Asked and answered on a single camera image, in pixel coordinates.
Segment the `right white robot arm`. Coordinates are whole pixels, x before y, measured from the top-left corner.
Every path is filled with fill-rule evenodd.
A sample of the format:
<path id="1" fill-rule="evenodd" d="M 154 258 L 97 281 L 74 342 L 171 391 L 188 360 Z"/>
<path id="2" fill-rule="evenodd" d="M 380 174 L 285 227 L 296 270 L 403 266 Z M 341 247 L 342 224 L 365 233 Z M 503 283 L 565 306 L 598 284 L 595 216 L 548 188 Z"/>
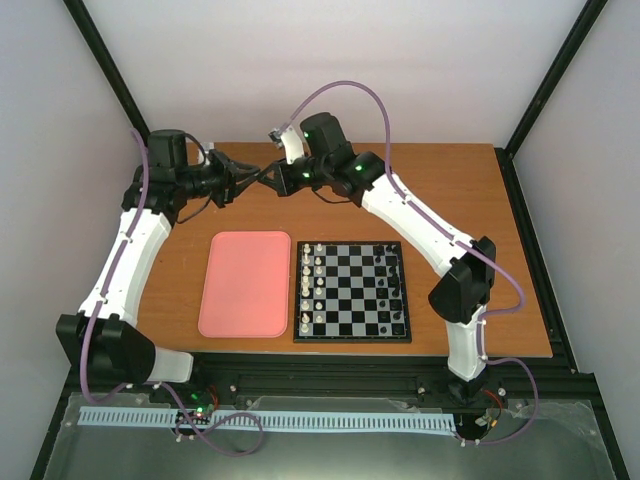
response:
<path id="1" fill-rule="evenodd" d="M 298 129 L 276 128 L 269 138 L 284 157 L 263 171 L 260 183 L 280 197 L 328 187 L 385 222 L 424 257 L 439 278 L 428 301 L 446 325 L 447 367 L 462 383 L 478 380 L 486 368 L 481 316 L 495 281 L 494 243 L 444 221 L 377 154 L 356 152 L 328 112 L 308 117 Z"/>

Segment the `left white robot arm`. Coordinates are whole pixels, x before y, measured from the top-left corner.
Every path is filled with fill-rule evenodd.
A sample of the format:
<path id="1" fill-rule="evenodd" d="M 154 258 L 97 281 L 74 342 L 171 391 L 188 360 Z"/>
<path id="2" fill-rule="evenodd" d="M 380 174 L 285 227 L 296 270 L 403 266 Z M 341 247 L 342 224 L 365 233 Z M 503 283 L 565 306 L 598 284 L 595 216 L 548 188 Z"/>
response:
<path id="1" fill-rule="evenodd" d="M 217 149 L 202 149 L 201 162 L 191 165 L 186 142 L 192 136 L 182 130 L 132 136 L 141 165 L 124 194 L 114 244 L 77 313 L 60 316 L 56 335 L 91 403 L 100 400 L 89 381 L 101 378 L 118 390 L 173 383 L 174 392 L 193 403 L 206 395 L 208 378 L 193 368 L 192 354 L 159 347 L 138 329 L 142 293 L 162 245 L 185 223 L 180 212 L 188 201 L 202 198 L 223 208 L 257 180 L 260 169 Z"/>

